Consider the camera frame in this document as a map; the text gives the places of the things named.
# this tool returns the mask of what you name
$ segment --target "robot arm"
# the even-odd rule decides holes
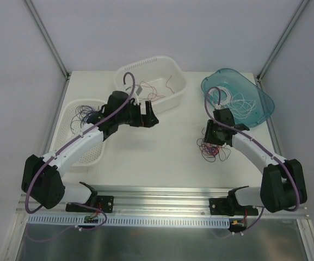
[[[36,173],[49,161],[36,179],[30,193],[31,197],[47,209],[55,207],[60,202],[77,202],[92,206],[96,202],[97,192],[82,182],[78,184],[62,182],[67,169],[96,144],[105,141],[115,133],[119,125],[150,128],[159,123],[150,101],[145,102],[146,114],[144,115],[141,114],[140,104],[134,104],[134,99],[130,99],[115,116],[97,127],[94,126],[123,105],[128,97],[125,92],[114,91],[107,104],[102,106],[100,111],[89,116],[78,138],[66,146],[61,153],[55,150],[42,157],[30,156],[25,163],[22,190],[27,192]]]
[[[216,121],[239,129],[242,133],[225,128],[213,120],[208,120],[204,141],[220,146],[228,144],[239,150],[263,175],[261,187],[242,187],[229,191],[227,201],[223,201],[222,206],[217,206],[217,208],[222,208],[220,210],[222,213],[232,216],[234,209],[238,206],[265,207],[272,213],[295,206],[296,194],[292,184],[287,178],[285,170],[274,158],[283,162],[291,174],[298,190],[300,203],[306,202],[307,194],[300,162],[295,159],[287,160],[271,152],[274,158],[269,156],[260,146],[252,142],[254,136],[247,126],[235,125],[233,115],[228,108],[215,110],[213,114]]]

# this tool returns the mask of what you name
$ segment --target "white table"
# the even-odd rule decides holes
[[[106,101],[114,90],[113,71],[74,71],[67,88],[65,106],[80,98]],[[69,182],[91,185],[123,185],[171,188],[235,188],[259,186],[261,174],[241,153],[232,148],[225,162],[209,163],[201,156],[196,140],[202,137],[208,116],[204,110],[201,81],[211,72],[185,72],[189,89],[180,106],[157,115],[153,128],[120,126],[106,142],[101,160],[92,167],[72,167]],[[254,82],[252,73],[244,73]],[[273,149],[266,123],[252,129]]]

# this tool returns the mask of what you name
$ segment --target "gray wall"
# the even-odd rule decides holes
[[[34,0],[63,62],[117,70],[154,55],[184,71],[259,73],[300,0]]]
[[[40,154],[64,78],[21,0],[0,0],[0,251],[21,194],[23,165]]]
[[[263,83],[275,101],[273,120],[283,153],[303,164],[314,224],[314,1]]]

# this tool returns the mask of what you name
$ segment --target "teal basket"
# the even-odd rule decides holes
[[[230,108],[236,124],[255,127],[265,122],[275,109],[273,100],[236,70],[220,69],[201,82],[204,95],[214,86],[221,90],[221,108]],[[208,101],[213,107],[218,98],[218,90],[211,90]]]

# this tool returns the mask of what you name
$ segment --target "white basket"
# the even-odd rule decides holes
[[[114,77],[115,88],[129,93],[127,88],[132,85],[131,78],[127,77],[126,85],[123,85],[123,76],[127,71],[134,74],[136,84],[144,81],[155,87],[158,95],[165,96],[151,100],[155,113],[161,113],[178,106],[188,87],[188,81],[177,63],[167,56],[155,56],[120,68]],[[147,87],[147,84],[141,83],[141,86],[143,86],[142,92],[138,95],[142,107],[145,104],[143,98],[148,98],[148,95],[150,95],[149,98],[154,97],[151,94],[152,88]]]
[[[70,102],[64,109],[64,113],[59,119],[59,126],[54,134],[54,142],[52,142],[51,150],[61,148],[67,141],[75,136],[71,130],[71,121],[76,115],[76,108],[80,105],[88,105],[94,109],[106,104],[104,101],[92,100],[92,99],[80,99]],[[81,130],[81,123],[76,121],[72,124],[72,129],[74,133],[78,133]],[[90,166],[97,163],[103,154],[104,142],[97,144],[90,151],[84,154],[79,160],[77,160],[72,166]]]

